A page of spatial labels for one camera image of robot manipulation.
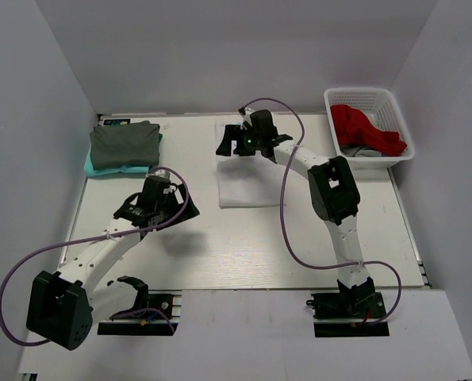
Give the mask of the white t-shirt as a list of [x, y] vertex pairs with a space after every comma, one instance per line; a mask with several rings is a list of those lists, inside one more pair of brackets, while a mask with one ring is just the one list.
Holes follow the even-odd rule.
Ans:
[[219, 207], [259, 208], [279, 205], [283, 167], [254, 156], [215, 156]]

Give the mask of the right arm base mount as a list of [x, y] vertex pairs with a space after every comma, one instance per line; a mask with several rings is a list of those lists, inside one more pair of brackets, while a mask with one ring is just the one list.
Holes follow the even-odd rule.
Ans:
[[384, 319], [386, 308], [382, 294], [374, 296], [350, 310], [340, 292], [311, 294], [306, 306], [313, 312], [315, 338], [388, 337]]

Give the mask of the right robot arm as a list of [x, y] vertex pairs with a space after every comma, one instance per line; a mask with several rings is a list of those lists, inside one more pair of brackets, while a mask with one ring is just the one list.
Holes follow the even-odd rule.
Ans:
[[325, 223], [336, 255], [337, 308], [347, 317], [367, 314], [376, 291], [359, 243], [360, 194], [347, 160], [319, 156], [303, 147], [301, 140], [279, 133], [269, 110], [241, 107], [238, 112], [242, 121], [225, 126], [217, 156], [260, 154], [284, 166], [284, 175], [293, 171], [307, 180], [313, 210]]

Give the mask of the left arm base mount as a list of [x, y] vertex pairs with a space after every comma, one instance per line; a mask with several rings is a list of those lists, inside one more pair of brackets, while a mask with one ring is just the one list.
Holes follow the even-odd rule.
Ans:
[[179, 325], [181, 308], [181, 291], [150, 291], [128, 317], [100, 322], [97, 335], [172, 337]]

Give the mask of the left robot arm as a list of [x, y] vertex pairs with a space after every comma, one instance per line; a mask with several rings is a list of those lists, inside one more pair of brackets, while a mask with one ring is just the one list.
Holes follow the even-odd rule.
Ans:
[[91, 327], [104, 320], [143, 318], [169, 322], [152, 302], [145, 281], [106, 274], [149, 233], [200, 214], [184, 182], [173, 183], [169, 171], [144, 180], [141, 191], [128, 196], [113, 213], [106, 230], [83, 252], [53, 273], [42, 271], [32, 283], [26, 327], [65, 349], [74, 350]]

